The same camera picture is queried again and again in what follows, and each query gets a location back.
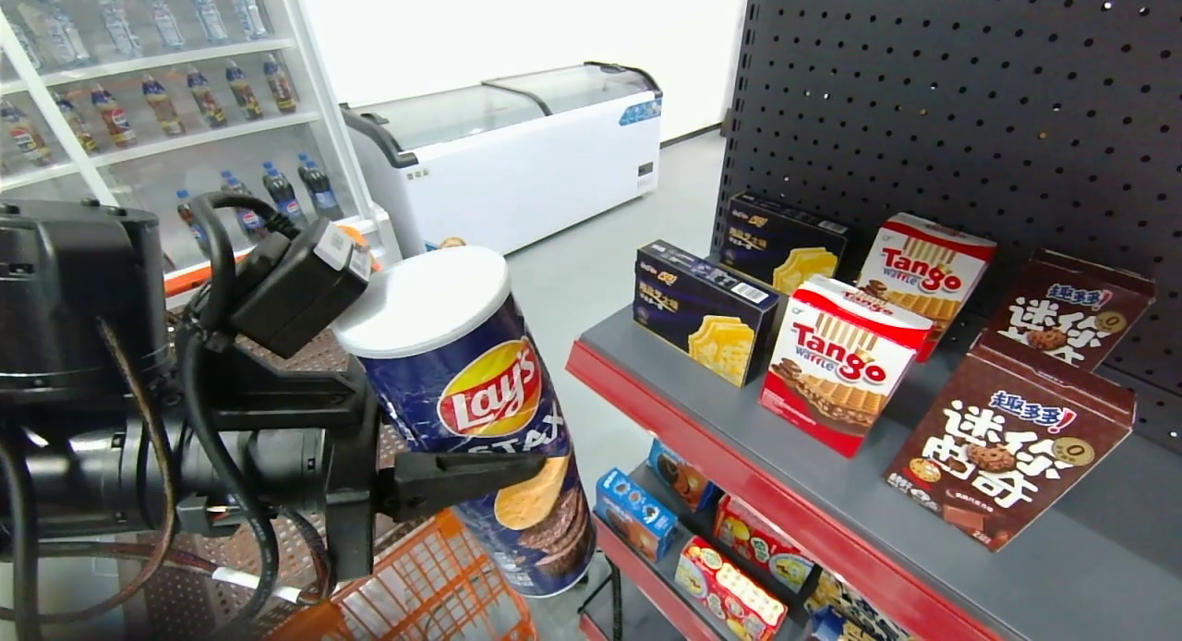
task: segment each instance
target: chest freezer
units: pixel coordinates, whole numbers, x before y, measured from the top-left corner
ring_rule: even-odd
[[[407,213],[427,242],[459,237],[504,254],[655,189],[661,96],[642,70],[589,63],[345,119],[392,218]]]

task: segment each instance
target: lay's logo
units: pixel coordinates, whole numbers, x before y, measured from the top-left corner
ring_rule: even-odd
[[[456,435],[499,436],[521,430],[541,400],[541,364],[530,339],[487,350],[443,388],[439,415]]]

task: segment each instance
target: freezer glass lid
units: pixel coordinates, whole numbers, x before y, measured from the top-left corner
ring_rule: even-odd
[[[621,65],[595,64],[570,65],[566,69],[544,70],[540,73],[495,78],[485,84],[534,95],[550,108],[552,114],[657,90],[649,78],[636,70],[624,69]]]
[[[385,129],[401,151],[456,141],[544,116],[528,97],[494,86],[422,95],[366,108],[389,121]]]

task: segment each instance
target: white wall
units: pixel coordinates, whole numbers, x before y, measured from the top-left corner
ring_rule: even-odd
[[[662,140],[727,108],[746,0],[305,0],[337,98],[371,105],[583,60],[649,70]]]

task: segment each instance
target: black power adapter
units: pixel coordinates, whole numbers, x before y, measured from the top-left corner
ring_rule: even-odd
[[[291,357],[365,291],[372,259],[327,219],[291,242],[271,233],[239,266],[229,325]]]

